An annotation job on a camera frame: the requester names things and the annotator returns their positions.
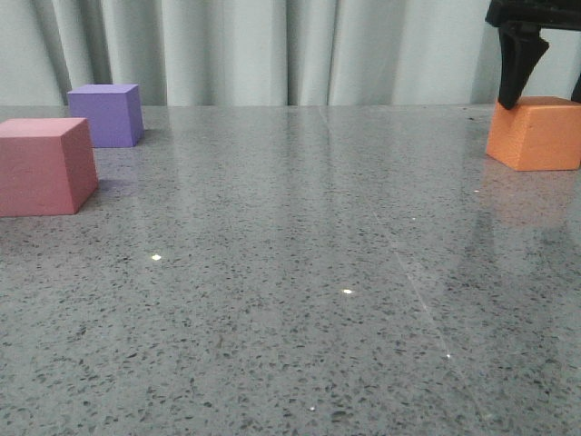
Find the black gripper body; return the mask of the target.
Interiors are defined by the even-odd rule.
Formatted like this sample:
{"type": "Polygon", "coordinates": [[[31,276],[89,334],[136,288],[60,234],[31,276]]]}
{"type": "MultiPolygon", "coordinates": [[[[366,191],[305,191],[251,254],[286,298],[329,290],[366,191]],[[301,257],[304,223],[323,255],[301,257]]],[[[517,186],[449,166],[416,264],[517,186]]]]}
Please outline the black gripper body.
{"type": "Polygon", "coordinates": [[[577,0],[492,0],[485,21],[494,27],[510,22],[530,23],[541,28],[579,31],[580,2],[577,0]]]}

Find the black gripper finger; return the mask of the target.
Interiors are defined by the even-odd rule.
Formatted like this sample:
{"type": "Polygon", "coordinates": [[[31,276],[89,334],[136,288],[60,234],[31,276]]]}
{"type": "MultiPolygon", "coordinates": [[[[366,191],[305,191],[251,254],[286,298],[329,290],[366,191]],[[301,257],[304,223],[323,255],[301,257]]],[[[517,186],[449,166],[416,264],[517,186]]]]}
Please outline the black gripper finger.
{"type": "Polygon", "coordinates": [[[498,102],[506,109],[516,104],[538,61],[549,48],[541,27],[524,22],[505,22],[498,29],[502,65],[498,102]]]}
{"type": "Polygon", "coordinates": [[[578,76],[576,84],[571,93],[570,100],[576,103],[581,103],[581,75],[578,76]]]}

